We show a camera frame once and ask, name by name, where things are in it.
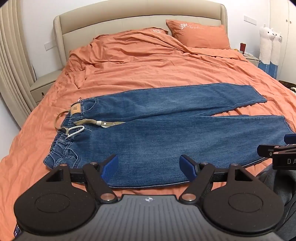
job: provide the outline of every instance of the wardrobe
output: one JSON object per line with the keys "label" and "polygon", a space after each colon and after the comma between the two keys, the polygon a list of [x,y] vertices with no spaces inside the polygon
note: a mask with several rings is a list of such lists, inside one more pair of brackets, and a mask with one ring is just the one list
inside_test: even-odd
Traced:
{"label": "wardrobe", "polygon": [[296,84],[296,6],[289,0],[270,0],[270,28],[283,37],[277,80]]}

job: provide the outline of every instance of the beige leather headboard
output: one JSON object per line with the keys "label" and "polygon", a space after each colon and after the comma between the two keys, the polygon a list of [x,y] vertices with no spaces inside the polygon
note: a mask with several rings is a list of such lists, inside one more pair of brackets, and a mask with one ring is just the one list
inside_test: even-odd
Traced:
{"label": "beige leather headboard", "polygon": [[215,2],[206,0],[102,1],[66,12],[54,19],[54,32],[62,65],[66,65],[71,50],[89,44],[98,35],[148,27],[169,31],[165,23],[166,19],[210,26],[223,24],[226,32],[228,31],[226,8]]}

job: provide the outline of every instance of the curtain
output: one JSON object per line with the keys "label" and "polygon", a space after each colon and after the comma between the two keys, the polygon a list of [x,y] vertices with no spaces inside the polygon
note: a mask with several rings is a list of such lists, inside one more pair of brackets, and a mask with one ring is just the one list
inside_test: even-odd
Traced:
{"label": "curtain", "polygon": [[24,45],[20,0],[0,8],[0,93],[20,127],[36,107],[30,93],[34,83]]}

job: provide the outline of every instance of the orange duvet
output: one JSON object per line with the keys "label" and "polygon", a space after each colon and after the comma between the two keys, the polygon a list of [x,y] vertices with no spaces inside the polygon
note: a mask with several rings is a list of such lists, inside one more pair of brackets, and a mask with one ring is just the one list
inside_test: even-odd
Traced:
{"label": "orange duvet", "polygon": [[[268,100],[222,115],[284,115],[296,131],[296,96],[234,50],[189,48],[164,30],[150,28],[99,36],[86,47],[72,51],[62,74],[28,117],[9,155],[0,163],[0,240],[13,239],[13,204],[17,197],[49,171],[43,159],[57,133],[54,120],[58,113],[68,110],[79,98],[218,82],[251,85]],[[248,170],[256,175],[270,163],[266,160]],[[186,187],[120,190],[116,194],[179,196]]]}

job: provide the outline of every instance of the leather patch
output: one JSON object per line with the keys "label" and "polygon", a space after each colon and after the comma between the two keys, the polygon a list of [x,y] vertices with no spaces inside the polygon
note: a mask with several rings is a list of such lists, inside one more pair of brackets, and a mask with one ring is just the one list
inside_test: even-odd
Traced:
{"label": "leather patch", "polygon": [[71,106],[71,115],[76,114],[76,113],[81,113],[81,104],[76,103]]}

